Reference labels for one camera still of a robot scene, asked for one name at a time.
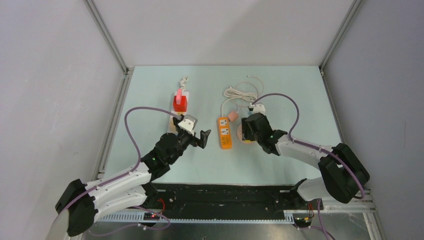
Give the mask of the beige dragon cube adapter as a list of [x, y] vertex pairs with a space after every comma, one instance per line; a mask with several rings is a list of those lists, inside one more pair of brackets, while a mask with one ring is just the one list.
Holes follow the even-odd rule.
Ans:
[[177, 134], [177, 133], [178, 133], [178, 131], [177, 131], [177, 129], [176, 129], [176, 125], [175, 125], [174, 118], [175, 118], [175, 117], [170, 117], [170, 119], [169, 119], [169, 123], [168, 123], [168, 131], [169, 131], [170, 133]]

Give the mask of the pink round power strip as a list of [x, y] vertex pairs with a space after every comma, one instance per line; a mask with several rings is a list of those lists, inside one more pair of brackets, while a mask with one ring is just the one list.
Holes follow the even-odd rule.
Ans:
[[243, 142], [243, 141], [245, 141], [245, 139], [243, 138], [243, 131], [242, 131], [242, 125], [241, 125], [241, 124], [239, 124], [239, 125], [238, 125], [238, 127], [237, 127], [236, 135], [237, 135], [238, 140], [239, 140], [241, 143], [245, 144], [245, 143]]

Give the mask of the red cube socket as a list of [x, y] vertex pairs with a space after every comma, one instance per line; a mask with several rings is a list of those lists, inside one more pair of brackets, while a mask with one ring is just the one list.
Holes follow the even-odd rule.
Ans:
[[186, 95], [173, 97], [172, 108], [177, 113], [185, 113], [188, 110], [188, 99]]

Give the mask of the pink plug adapter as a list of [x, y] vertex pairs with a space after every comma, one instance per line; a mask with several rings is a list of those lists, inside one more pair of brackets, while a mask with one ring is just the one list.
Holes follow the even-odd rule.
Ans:
[[181, 104], [182, 97], [183, 97], [183, 90], [181, 88], [179, 88], [176, 92], [176, 95], [175, 95], [175, 103], [177, 105]]

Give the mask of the white multicolour power strip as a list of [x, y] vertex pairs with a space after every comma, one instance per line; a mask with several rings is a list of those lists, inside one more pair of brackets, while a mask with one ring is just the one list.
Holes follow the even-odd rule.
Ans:
[[[177, 90], [172, 98], [170, 112], [176, 115], [185, 115], [188, 112], [189, 97], [190, 93], [188, 91]], [[170, 133], [177, 133], [172, 115], [169, 117], [167, 129]]]

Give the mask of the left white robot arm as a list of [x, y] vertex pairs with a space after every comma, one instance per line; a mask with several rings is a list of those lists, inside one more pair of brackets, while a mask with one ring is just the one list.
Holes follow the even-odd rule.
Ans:
[[167, 173], [188, 146], [204, 149], [210, 133], [202, 130], [200, 138], [186, 130], [165, 133], [134, 166], [108, 178], [71, 181], [55, 205], [56, 212], [67, 217], [66, 228], [58, 238], [78, 236], [101, 217], [125, 208], [154, 207], [158, 195], [151, 182]]

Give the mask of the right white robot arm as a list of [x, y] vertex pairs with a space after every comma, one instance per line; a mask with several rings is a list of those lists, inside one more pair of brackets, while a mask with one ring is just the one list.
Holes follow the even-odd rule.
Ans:
[[344, 143], [315, 145], [290, 137], [288, 132], [272, 129], [267, 117], [254, 113], [241, 120], [242, 139], [257, 142], [267, 154], [289, 157], [319, 170], [321, 176], [302, 179], [291, 189], [291, 204], [303, 209], [315, 199], [347, 204], [362, 193], [370, 174]]

